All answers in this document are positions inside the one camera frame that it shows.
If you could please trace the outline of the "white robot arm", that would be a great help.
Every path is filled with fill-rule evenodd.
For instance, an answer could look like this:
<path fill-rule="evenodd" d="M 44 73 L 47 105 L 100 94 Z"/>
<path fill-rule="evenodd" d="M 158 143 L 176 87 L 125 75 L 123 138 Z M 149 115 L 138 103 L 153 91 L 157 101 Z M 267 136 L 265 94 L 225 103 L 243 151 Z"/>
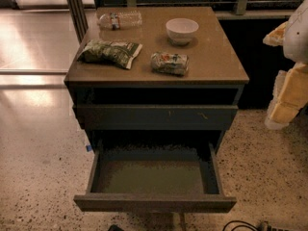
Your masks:
<path fill-rule="evenodd" d="M 270 130 L 280 130 L 308 104 L 308 0 L 288 21 L 268 33 L 263 44 L 281 46 L 284 57 L 295 63 L 288 71 L 278 71 L 267 110 L 265 125 Z"/>

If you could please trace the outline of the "white and yellow gripper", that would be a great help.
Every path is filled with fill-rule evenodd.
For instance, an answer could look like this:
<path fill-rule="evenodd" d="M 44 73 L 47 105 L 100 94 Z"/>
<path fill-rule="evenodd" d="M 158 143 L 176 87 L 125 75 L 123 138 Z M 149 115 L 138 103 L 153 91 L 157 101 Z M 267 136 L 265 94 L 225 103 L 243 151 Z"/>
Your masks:
<path fill-rule="evenodd" d="M 308 103 L 307 28 L 301 23 L 284 22 L 264 37 L 263 44 L 282 46 L 284 56 L 295 62 L 288 71 L 278 71 L 265 119 L 270 130 L 280 130 Z"/>

